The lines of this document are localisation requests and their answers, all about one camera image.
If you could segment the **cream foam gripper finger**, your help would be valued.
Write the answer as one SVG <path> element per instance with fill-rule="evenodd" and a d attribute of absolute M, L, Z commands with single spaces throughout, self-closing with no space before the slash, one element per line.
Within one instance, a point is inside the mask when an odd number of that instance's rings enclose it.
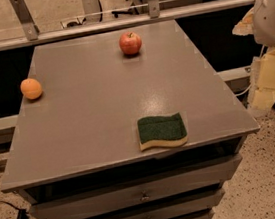
<path fill-rule="evenodd" d="M 250 9 L 232 29 L 237 36 L 252 35 L 254 41 L 267 48 L 253 59 L 249 107 L 254 111 L 271 109 L 275 103 L 275 9 Z"/>

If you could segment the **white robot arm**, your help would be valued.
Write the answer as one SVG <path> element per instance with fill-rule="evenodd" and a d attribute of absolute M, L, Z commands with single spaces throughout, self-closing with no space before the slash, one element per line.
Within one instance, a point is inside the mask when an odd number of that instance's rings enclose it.
<path fill-rule="evenodd" d="M 257 111 L 271 109 L 275 103 L 275 0 L 255 0 L 232 33 L 252 35 L 256 43 L 267 48 L 253 59 L 248 102 Z"/>

